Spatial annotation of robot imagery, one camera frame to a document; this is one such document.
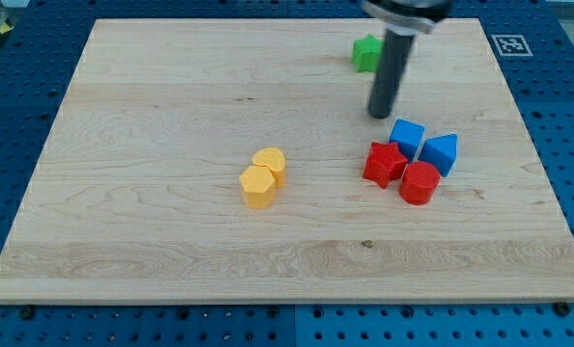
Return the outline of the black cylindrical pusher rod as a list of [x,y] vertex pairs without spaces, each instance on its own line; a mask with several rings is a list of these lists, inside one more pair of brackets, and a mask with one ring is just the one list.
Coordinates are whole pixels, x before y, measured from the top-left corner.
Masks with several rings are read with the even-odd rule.
[[413,42],[414,36],[386,30],[369,95],[368,113],[371,117],[383,120],[392,113]]

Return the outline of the silver round tool flange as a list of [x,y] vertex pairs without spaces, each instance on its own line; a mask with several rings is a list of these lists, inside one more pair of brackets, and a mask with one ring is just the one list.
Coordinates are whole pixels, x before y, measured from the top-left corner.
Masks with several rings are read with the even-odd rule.
[[429,34],[450,13],[453,0],[364,0],[362,10],[398,35]]

